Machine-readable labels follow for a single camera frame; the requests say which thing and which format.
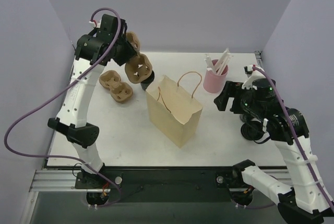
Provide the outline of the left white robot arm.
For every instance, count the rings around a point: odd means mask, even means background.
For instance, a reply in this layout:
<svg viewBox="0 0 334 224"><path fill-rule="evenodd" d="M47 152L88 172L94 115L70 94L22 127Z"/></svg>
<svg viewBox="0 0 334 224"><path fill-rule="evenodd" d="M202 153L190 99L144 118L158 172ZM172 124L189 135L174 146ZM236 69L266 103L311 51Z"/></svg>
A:
<svg viewBox="0 0 334 224"><path fill-rule="evenodd" d="M61 133L74 146L87 181L95 188L105 184L104 166L99 157L96 140L99 128L87 122L88 107L97 81L105 66L113 60L124 65L136 55L135 48L126 38L127 23L124 19L104 14L100 26L77 41L71 82L64 104L55 118L48 120L48 127Z"/></svg>

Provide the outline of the beige paper bag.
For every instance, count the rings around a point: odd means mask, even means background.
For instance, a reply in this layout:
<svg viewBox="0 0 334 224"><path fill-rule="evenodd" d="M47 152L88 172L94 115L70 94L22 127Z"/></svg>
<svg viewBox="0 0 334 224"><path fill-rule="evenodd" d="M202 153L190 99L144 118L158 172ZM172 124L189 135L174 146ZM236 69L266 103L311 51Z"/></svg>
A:
<svg viewBox="0 0 334 224"><path fill-rule="evenodd" d="M188 74L197 74L199 82L191 93L181 86L181 80ZM146 89L149 120L177 147L183 147L195 134L203 105L194 97L202 82L202 75L196 71L184 73L178 81L163 75Z"/></svg>

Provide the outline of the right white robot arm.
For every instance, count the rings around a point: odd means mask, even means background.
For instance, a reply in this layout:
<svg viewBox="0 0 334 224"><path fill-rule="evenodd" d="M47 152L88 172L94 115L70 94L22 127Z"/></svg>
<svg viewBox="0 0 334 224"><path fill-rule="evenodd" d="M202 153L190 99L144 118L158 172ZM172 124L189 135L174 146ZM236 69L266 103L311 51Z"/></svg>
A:
<svg viewBox="0 0 334 224"><path fill-rule="evenodd" d="M245 139L260 140L265 133L269 135L267 139L279 149L292 185L279 182L250 160L232 167L232 182L262 192L277 205L287 223L323 223L324 218L333 216L333 199L316 167L305 118L300 111L280 104L274 84L274 80L260 78L251 89L244 89L240 82L227 81L214 103L219 111L225 111L228 100L233 99L230 111L240 115Z"/></svg>

